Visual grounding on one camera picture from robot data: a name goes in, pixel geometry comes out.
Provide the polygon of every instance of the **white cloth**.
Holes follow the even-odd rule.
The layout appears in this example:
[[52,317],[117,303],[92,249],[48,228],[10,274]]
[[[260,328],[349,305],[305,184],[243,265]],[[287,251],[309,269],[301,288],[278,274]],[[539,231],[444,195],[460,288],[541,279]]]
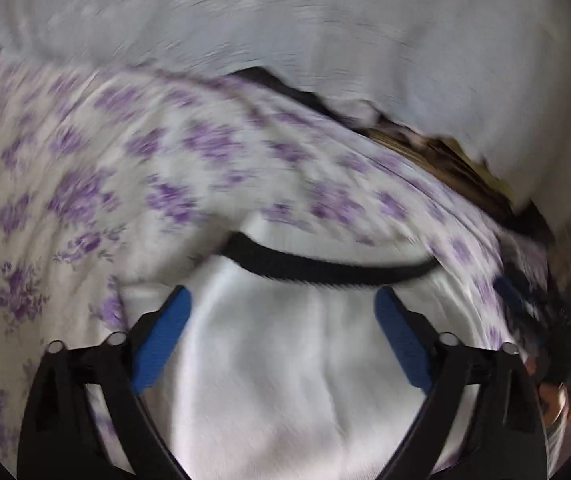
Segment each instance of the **white cloth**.
[[[421,244],[371,248],[258,216],[241,231],[271,249],[338,263],[402,266],[429,258]],[[194,479],[376,477],[425,399],[375,319],[379,287],[277,282],[223,256],[208,258],[184,285],[190,320],[146,398],[186,472]],[[438,332],[483,345],[481,316],[447,271],[393,288]],[[157,285],[156,299],[151,290],[126,287],[126,312],[159,307],[168,290]],[[458,450],[474,399],[467,390],[441,463]]]
[[361,122],[457,139],[517,202],[571,113],[571,0],[0,0],[0,47],[201,75],[264,66]]

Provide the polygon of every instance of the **metal screw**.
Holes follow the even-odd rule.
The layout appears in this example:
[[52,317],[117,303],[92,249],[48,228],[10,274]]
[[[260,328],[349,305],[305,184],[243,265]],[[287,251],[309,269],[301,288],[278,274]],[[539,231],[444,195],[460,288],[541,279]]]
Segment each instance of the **metal screw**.
[[59,339],[50,342],[50,344],[48,345],[47,351],[49,354],[57,354],[59,353],[61,350],[63,350],[64,348],[66,348],[66,345],[64,345],[63,341],[59,341]]
[[110,346],[119,346],[123,345],[126,339],[128,339],[128,336],[124,332],[113,332],[106,341]]
[[461,341],[459,341],[459,338],[456,335],[454,335],[452,332],[441,332],[439,334],[439,340],[445,346],[457,346],[458,344],[461,343]]
[[519,355],[519,347],[514,343],[504,343],[501,345],[502,351],[510,355]]

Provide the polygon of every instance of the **purple floral blanket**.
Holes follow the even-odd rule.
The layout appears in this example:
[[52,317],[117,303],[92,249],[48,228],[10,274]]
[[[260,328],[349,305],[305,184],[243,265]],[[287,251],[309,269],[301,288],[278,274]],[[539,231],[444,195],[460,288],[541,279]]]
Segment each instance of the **purple floral blanket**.
[[[250,213],[336,240],[424,244],[483,319],[500,228],[403,157],[267,89],[0,58],[0,460],[16,468],[44,345],[124,327],[123,285],[181,283]],[[110,434],[109,418],[98,421]]]

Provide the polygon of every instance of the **blue gripper pad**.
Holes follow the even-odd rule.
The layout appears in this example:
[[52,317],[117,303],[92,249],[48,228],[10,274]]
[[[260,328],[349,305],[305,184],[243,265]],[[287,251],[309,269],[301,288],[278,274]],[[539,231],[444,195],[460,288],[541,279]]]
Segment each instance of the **blue gripper pad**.
[[427,395],[432,389],[430,358],[397,307],[396,300],[380,288],[374,298],[374,315],[412,386]]
[[131,386],[136,395],[141,395],[159,377],[190,318],[191,305],[190,292],[182,288],[134,355]]

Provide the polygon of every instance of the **black strap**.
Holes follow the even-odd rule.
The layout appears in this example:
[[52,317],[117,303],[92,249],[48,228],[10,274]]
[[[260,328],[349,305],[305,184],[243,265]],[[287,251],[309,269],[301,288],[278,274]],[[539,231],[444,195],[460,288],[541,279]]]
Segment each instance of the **black strap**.
[[264,247],[240,232],[229,238],[221,256],[258,276],[314,285],[393,285],[421,278],[440,266],[434,256],[418,264],[395,267],[355,266],[314,260]]

